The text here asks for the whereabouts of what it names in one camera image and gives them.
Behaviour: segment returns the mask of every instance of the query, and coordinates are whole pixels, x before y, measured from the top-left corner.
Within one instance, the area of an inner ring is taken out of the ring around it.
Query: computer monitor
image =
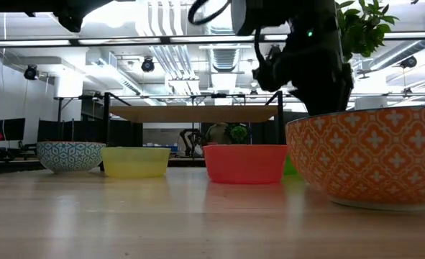
[[[23,140],[24,131],[25,118],[0,121],[0,133],[4,136],[4,140]]]

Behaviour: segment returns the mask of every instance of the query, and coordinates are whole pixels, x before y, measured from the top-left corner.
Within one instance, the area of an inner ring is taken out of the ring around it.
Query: ceiling
[[[191,0],[180,1],[181,19],[180,24],[186,35],[204,35],[206,27],[195,27],[187,23],[186,13],[191,5]],[[410,5],[410,0],[388,0],[382,1],[390,4],[390,15],[400,18],[394,31],[422,31],[425,30],[425,0],[420,0],[416,5]],[[159,2],[159,26],[162,26],[164,1]],[[111,6],[105,6],[100,10],[89,14],[80,33],[71,33],[61,27],[53,15],[47,13],[37,14],[35,18],[29,18],[25,14],[0,14],[0,40],[24,40],[24,39],[46,39],[46,38],[97,38],[97,37],[137,37],[143,36],[137,33],[137,10],[132,2],[114,2]],[[171,7],[171,24],[174,23],[173,10]],[[148,15],[148,21],[152,18],[152,12]],[[266,28],[264,34],[288,33],[287,26]],[[402,42],[385,42],[369,59],[355,57],[356,69],[366,69],[367,62],[386,54]],[[261,44],[261,50],[266,53],[271,44]],[[209,50],[200,50],[199,45],[188,45],[187,53],[191,59],[193,70],[198,76],[199,89],[201,92],[211,92],[217,87],[212,82],[211,72],[214,69],[209,62]],[[17,60],[18,57],[60,57],[66,62],[74,65],[87,75],[84,81],[86,90],[114,91],[120,93],[122,86],[108,75],[99,73],[91,63],[83,62],[83,57],[89,52],[98,52],[106,57],[112,53],[118,58],[118,69],[124,71],[130,80],[134,81],[143,90],[144,94],[168,94],[165,87],[165,75],[161,65],[155,58],[155,69],[151,73],[144,73],[141,69],[144,57],[152,56],[148,46],[129,47],[57,47],[57,48],[25,48],[9,49],[6,57],[9,60]],[[234,92],[249,93],[255,88],[252,85],[252,68],[258,67],[253,46],[240,50],[239,61],[233,70],[236,74]],[[415,91],[425,92],[425,49],[414,55],[419,64],[412,69],[403,71],[401,68],[389,67],[378,72],[367,74],[367,78],[357,76],[354,93],[387,93],[401,92],[407,86],[416,86]],[[220,75],[226,81],[227,75]],[[415,100],[415,104],[424,103],[425,98]]]

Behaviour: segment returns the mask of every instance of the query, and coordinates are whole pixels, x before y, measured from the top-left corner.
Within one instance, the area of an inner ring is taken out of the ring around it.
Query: blue patterned bowl
[[[54,173],[89,171],[102,162],[105,144],[95,142],[39,142],[41,164]]]

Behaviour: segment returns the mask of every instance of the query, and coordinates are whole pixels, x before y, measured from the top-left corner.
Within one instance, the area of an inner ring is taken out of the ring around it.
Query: bowl
[[[279,183],[283,177],[285,145],[210,145],[203,149],[214,183]]]
[[[54,173],[90,171],[102,162],[103,143],[39,142],[37,154],[41,164]]]
[[[425,106],[300,119],[286,139],[296,170],[331,201],[425,209]]]
[[[170,148],[106,147],[102,150],[102,156],[108,177],[162,177],[168,169]]]

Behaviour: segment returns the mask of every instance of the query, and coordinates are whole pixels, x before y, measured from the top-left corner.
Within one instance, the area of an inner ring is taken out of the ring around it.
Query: green leaves
[[[353,1],[337,3],[345,62],[351,59],[353,54],[368,58],[378,47],[384,46],[385,33],[391,32],[388,24],[395,24],[398,20],[397,17],[386,15],[390,6],[380,6],[379,0],[373,0],[373,4],[366,4],[365,0],[358,1],[362,12],[355,8],[342,11],[342,8],[352,5]]]

